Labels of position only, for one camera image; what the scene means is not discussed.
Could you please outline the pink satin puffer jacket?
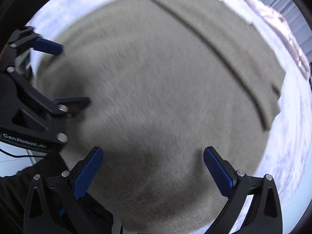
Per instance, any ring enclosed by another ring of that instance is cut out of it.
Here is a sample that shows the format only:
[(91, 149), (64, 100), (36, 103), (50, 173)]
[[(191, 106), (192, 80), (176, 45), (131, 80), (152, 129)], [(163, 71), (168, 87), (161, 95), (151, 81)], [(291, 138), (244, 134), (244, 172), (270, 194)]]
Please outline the pink satin puffer jacket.
[(270, 25), (274, 32), (276, 32), (292, 55), (302, 76), (304, 79), (308, 80), (310, 78), (310, 65), (308, 59), (303, 53), (284, 16), (273, 8), (264, 5), (264, 3), (259, 0), (244, 1), (254, 12)]

